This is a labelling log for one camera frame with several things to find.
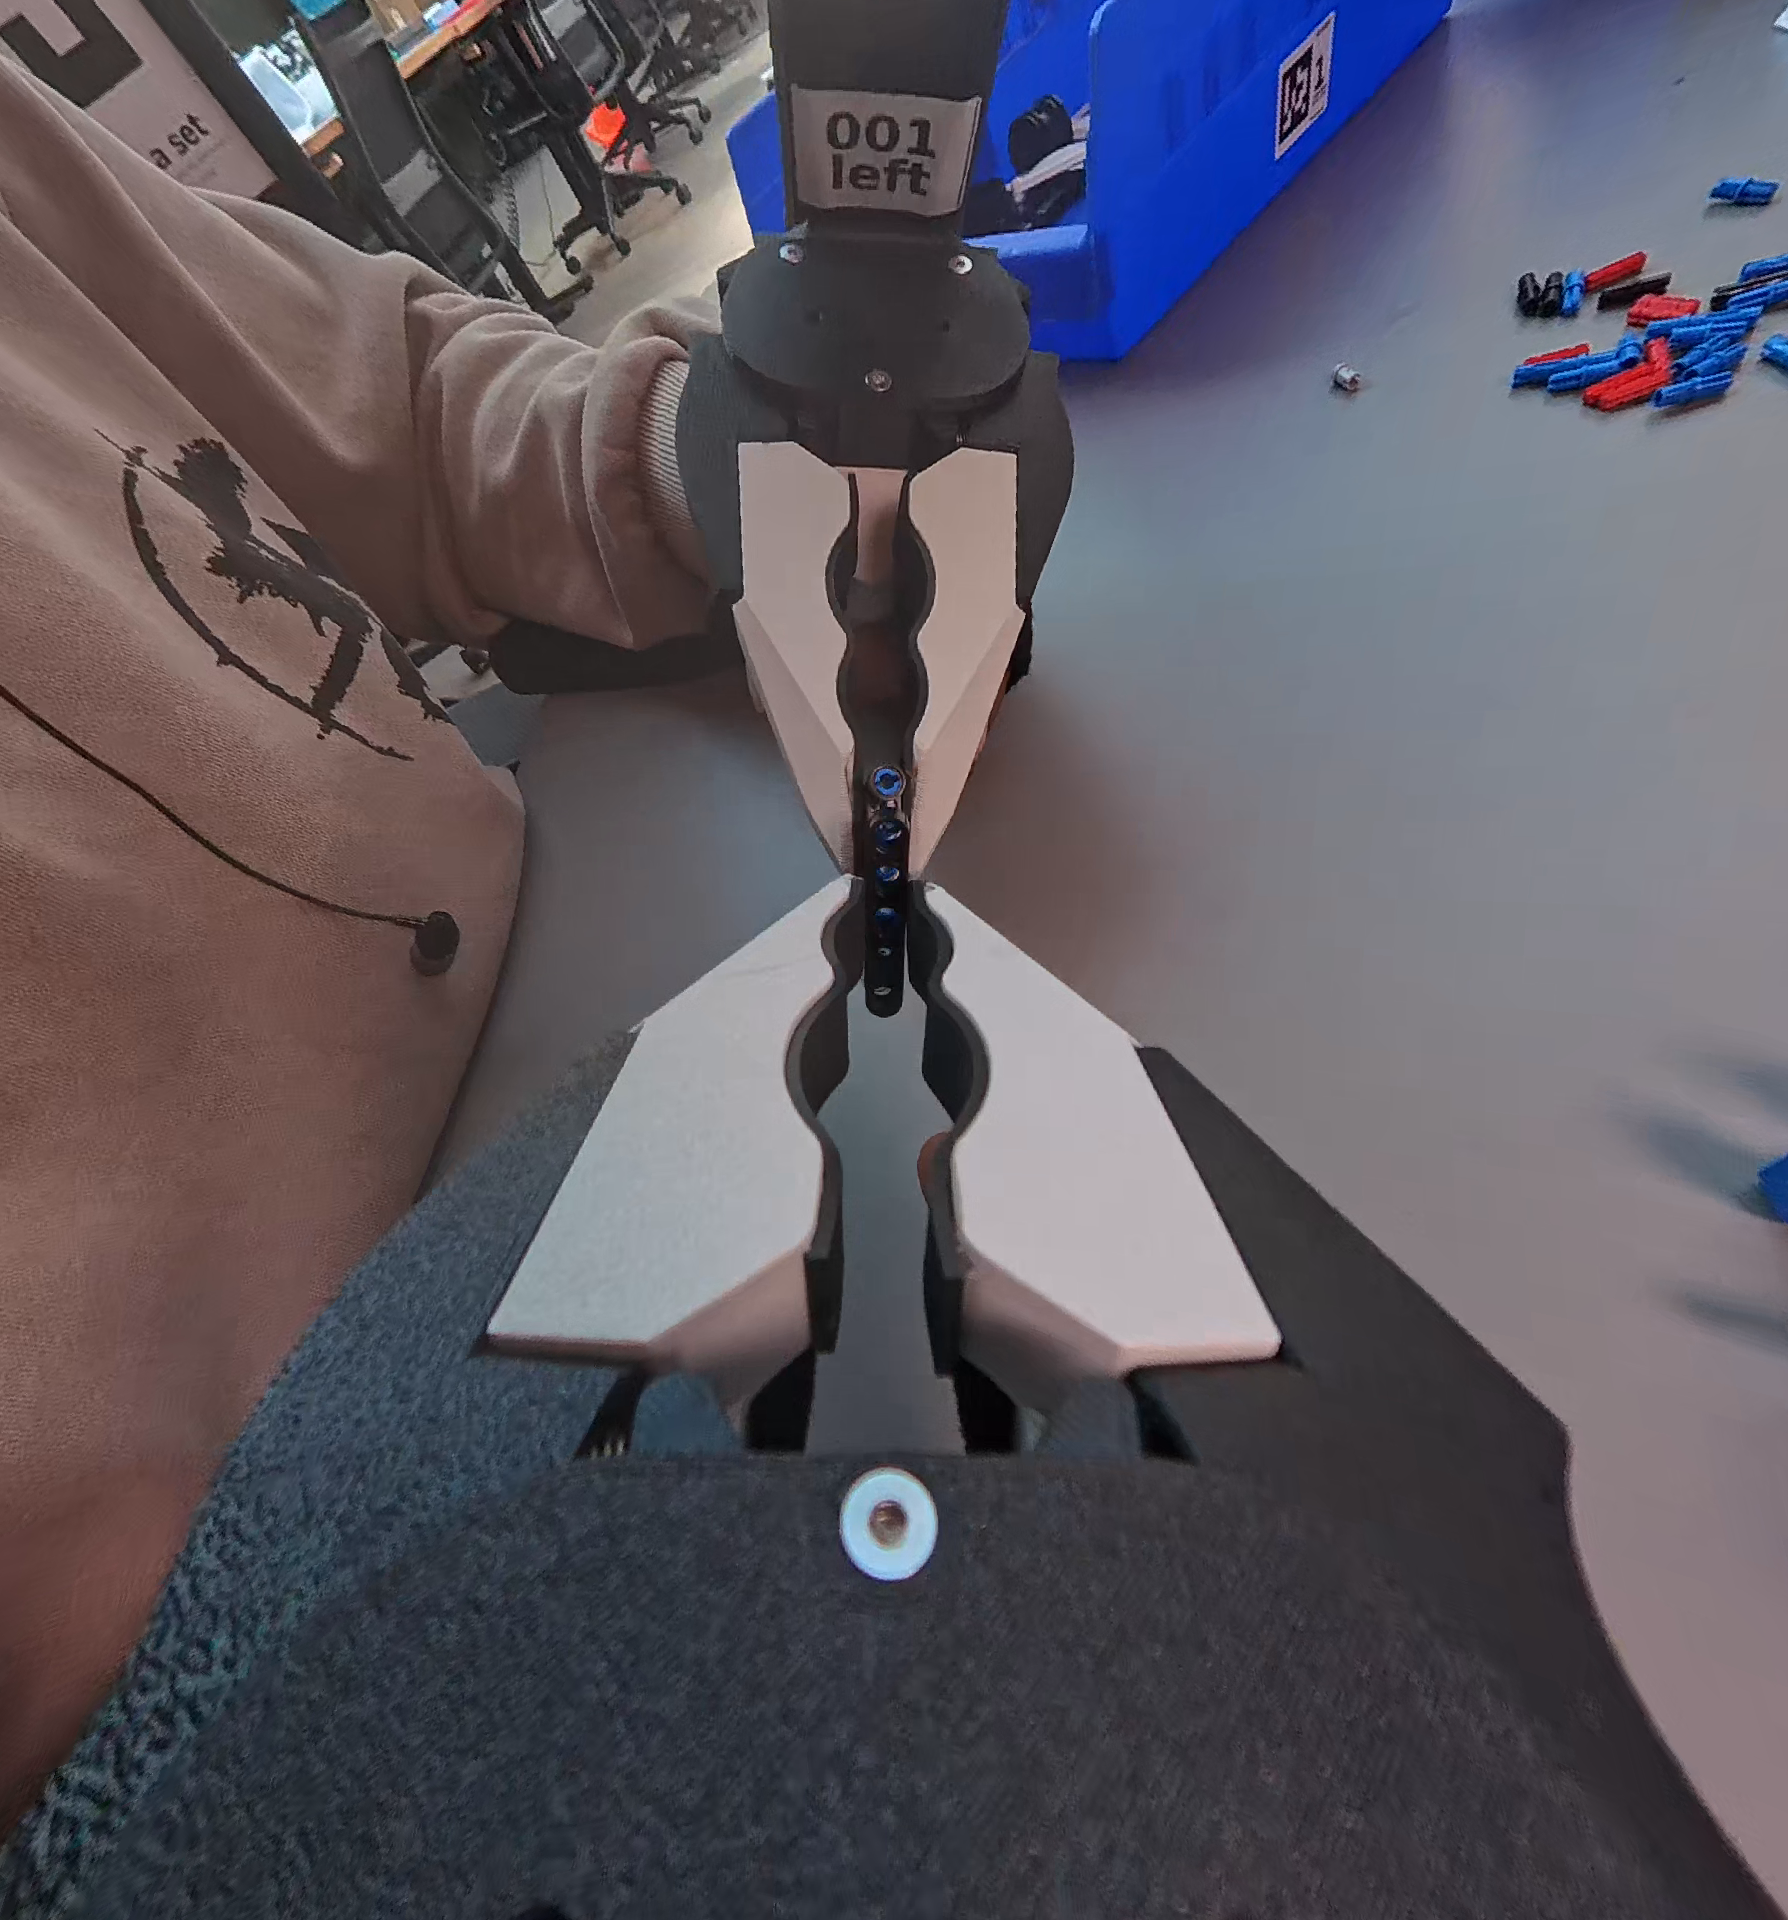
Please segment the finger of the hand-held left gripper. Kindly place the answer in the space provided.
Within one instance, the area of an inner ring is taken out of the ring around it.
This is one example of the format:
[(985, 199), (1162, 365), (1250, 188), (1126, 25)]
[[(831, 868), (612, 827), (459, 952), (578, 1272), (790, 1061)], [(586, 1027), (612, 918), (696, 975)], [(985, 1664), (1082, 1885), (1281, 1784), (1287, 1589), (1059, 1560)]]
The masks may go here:
[(833, 868), (859, 868), (859, 734), (841, 709), (846, 626), (833, 551), (859, 532), (859, 491), (801, 441), (736, 448), (743, 595), (736, 638)]
[(1019, 451), (953, 448), (909, 480), (909, 526), (932, 566), (916, 634), (928, 709), (916, 725), (909, 871), (932, 868), (985, 754), (1003, 676), (1023, 638), (1019, 602)]

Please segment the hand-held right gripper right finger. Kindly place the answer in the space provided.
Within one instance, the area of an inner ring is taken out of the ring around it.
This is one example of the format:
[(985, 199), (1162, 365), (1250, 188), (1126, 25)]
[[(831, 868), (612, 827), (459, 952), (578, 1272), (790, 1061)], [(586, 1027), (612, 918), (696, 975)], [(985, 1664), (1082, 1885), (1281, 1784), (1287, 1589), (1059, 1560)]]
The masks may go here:
[(909, 980), (949, 1122), (921, 1172), (932, 1370), (1054, 1415), (1082, 1378), (1281, 1357), (1142, 1047), (944, 886)]

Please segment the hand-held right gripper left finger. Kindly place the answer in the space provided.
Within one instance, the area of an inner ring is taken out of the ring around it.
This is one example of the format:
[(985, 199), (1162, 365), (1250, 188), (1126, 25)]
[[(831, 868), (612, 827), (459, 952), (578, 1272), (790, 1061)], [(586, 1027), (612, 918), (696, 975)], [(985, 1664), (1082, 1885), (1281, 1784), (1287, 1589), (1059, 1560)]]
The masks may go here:
[(865, 975), (859, 877), (831, 877), (659, 1009), (528, 1234), (482, 1342), (708, 1378), (754, 1402), (841, 1334), (841, 1148)]

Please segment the black five hole beam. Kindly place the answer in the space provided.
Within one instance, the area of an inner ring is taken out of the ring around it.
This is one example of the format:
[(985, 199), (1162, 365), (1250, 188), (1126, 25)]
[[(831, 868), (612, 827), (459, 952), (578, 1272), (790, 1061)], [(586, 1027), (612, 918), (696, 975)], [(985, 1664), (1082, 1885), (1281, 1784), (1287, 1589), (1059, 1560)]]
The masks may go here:
[(900, 1017), (909, 995), (909, 771), (882, 758), (859, 784), (865, 1004)]

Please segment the grey desk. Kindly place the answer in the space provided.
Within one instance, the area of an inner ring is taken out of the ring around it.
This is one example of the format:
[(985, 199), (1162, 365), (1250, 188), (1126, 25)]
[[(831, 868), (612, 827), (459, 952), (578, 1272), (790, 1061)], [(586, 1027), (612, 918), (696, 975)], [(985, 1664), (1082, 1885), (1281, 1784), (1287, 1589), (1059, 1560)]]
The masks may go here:
[(1454, 8), (1068, 365), (1038, 666), (935, 877), (1570, 1426), (1610, 1637), (1788, 1909), (1788, 381), (1507, 391), (1559, 345), (1525, 270), (1788, 253), (1777, 11)]

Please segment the blue plastic bin white tag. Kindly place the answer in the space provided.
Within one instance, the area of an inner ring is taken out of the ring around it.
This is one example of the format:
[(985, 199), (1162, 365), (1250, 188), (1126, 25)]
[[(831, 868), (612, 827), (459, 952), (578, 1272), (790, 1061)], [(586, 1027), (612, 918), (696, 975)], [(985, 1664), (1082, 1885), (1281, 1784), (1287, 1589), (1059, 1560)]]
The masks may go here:
[[(1030, 349), (1126, 358), (1446, 16), (1438, 0), (1110, 0), (1042, 8), (1010, 49), (1003, 27), (963, 234), (1023, 282)], [(1042, 99), (1073, 112), (1082, 199), (1046, 230), (988, 234), (980, 178), (1003, 178)], [(773, 103), (733, 131), (743, 188), (766, 131)], [(747, 199), (754, 230), (781, 230), (781, 159), (773, 178), (774, 199)]]

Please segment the black office chair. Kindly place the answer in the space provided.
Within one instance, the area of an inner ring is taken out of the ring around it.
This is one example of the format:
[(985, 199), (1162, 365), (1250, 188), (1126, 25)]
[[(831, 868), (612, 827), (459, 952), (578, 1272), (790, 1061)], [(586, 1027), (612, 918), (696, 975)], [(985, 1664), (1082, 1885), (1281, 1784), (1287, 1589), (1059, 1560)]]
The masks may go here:
[(672, 126), (703, 148), (712, 109), (686, 90), (692, 63), (659, 8), (657, 0), (586, 0), (586, 11), (620, 58), (618, 109), (620, 109), (625, 148), (657, 148), (657, 140)]
[(455, 8), (448, 27), (448, 49), (472, 76), (495, 211), (518, 249), (518, 172), (542, 166), (544, 249), (564, 270), (544, 308), (572, 316), (572, 304), (594, 294), (594, 270), (581, 264), (586, 234), (625, 261), (631, 239), (620, 222), (631, 208), (657, 195), (692, 208), (692, 182), (659, 172), (657, 140), (681, 126), (703, 143), (708, 109), (652, 90), (652, 41), (631, 27), (625, 8)]

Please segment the pile of small plastic pins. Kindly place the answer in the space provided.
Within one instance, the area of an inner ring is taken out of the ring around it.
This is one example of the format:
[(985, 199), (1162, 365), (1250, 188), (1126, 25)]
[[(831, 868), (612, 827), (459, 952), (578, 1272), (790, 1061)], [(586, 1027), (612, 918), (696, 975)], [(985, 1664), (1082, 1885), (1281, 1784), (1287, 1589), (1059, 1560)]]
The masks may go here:
[(1788, 381), (1788, 253), (1741, 264), (1715, 294), (1677, 294), (1653, 253), (1624, 253), (1593, 270), (1517, 278), (1525, 323), (1616, 323), (1603, 345), (1570, 340), (1517, 358), (1507, 391), (1570, 399), (1588, 411), (1685, 411), (1739, 391), (1761, 364)]

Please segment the black white printed sign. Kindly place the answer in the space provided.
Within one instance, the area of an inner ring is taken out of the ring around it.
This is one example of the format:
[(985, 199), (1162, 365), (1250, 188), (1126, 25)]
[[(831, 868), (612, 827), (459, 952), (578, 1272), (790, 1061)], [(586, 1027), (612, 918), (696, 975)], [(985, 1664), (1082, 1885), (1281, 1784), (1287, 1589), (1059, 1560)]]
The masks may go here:
[(0, 0), (0, 49), (192, 188), (271, 195), (274, 172), (138, 0)]

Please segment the black sweatshirt drawstring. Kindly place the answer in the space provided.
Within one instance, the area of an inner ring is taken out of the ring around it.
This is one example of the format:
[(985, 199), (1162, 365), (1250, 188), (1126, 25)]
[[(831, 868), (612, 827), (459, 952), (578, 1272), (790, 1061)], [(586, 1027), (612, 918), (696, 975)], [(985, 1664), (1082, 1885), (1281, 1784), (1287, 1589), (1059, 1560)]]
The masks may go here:
[(349, 908), (333, 896), (314, 896), (305, 886), (286, 886), (256, 862), (242, 862), (235, 853), (222, 853), (221, 840), (206, 840), (203, 827), (192, 827), (166, 801), (153, 801), (138, 777), (115, 771), (109, 758), (98, 758), (95, 748), (79, 748), (64, 725), (51, 725), (48, 710), (36, 710), (18, 689), (0, 681), (0, 709), (12, 709), (22, 725), (36, 725), (51, 748), (64, 748), (72, 758), (79, 758), (89, 771), (98, 771), (106, 784), (115, 784), (122, 794), (130, 794), (138, 807), (148, 807), (175, 834), (187, 834), (195, 853), (206, 853), (221, 868), (256, 877), (258, 891), (274, 891), (298, 908), (314, 915), (340, 915), (349, 926), (397, 926), (410, 932), (410, 963), (421, 975), (448, 975), (459, 957), (459, 918), (448, 908), (431, 915), (390, 915), (390, 908)]

